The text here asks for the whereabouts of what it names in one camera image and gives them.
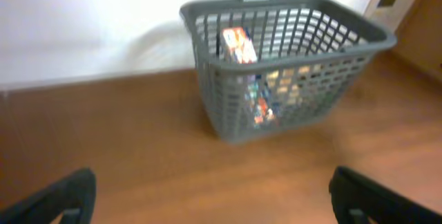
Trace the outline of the white wall outlet plate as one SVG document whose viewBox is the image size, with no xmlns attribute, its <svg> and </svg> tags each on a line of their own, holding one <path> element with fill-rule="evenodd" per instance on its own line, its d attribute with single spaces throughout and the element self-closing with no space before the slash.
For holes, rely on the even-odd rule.
<svg viewBox="0 0 442 224">
<path fill-rule="evenodd" d="M 369 0 L 364 16 L 395 32 L 412 0 Z"/>
</svg>

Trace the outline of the grey plastic basket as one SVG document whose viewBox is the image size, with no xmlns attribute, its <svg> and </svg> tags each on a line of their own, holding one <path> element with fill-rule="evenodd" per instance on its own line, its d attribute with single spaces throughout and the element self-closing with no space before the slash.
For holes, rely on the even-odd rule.
<svg viewBox="0 0 442 224">
<path fill-rule="evenodd" d="M 180 9 L 204 109 L 231 143 L 323 119 L 391 30 L 332 0 L 197 0 Z"/>
</svg>

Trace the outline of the Kleenex tissue multipack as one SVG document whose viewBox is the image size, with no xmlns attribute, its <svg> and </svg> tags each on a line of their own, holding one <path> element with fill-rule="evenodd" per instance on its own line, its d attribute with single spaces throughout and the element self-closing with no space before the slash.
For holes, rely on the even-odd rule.
<svg viewBox="0 0 442 224">
<path fill-rule="evenodd" d="M 242 65 L 258 62 L 252 39 L 246 29 L 242 27 L 225 28 L 221 35 L 226 61 Z M 261 75 L 245 75 L 237 79 L 238 82 L 246 84 L 244 99 L 253 116 L 255 128 L 275 120 L 275 113 L 269 102 L 270 90 L 266 85 L 260 85 L 261 79 Z"/>
</svg>

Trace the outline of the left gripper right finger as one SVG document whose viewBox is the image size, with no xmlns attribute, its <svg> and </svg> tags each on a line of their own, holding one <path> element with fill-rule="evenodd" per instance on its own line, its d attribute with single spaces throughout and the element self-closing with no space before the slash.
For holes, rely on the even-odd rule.
<svg viewBox="0 0 442 224">
<path fill-rule="evenodd" d="M 441 215 L 353 169 L 338 166 L 329 194 L 339 223 L 440 223 Z"/>
</svg>

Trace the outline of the beige snack bag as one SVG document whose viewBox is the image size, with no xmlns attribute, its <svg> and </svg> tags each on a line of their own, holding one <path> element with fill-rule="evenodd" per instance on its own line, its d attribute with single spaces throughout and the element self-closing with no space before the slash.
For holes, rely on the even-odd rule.
<svg viewBox="0 0 442 224">
<path fill-rule="evenodd" d="M 326 65 L 302 65 L 284 68 L 265 75 L 266 88 L 281 104 L 301 105 L 324 97 L 330 79 Z"/>
</svg>

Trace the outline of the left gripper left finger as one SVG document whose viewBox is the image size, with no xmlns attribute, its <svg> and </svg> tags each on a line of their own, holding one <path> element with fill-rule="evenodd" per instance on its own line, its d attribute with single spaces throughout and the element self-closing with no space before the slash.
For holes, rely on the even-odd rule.
<svg viewBox="0 0 442 224">
<path fill-rule="evenodd" d="M 2 223 L 89 224 L 97 195 L 96 176 L 89 168 L 78 169 L 29 197 L 1 210 Z"/>
</svg>

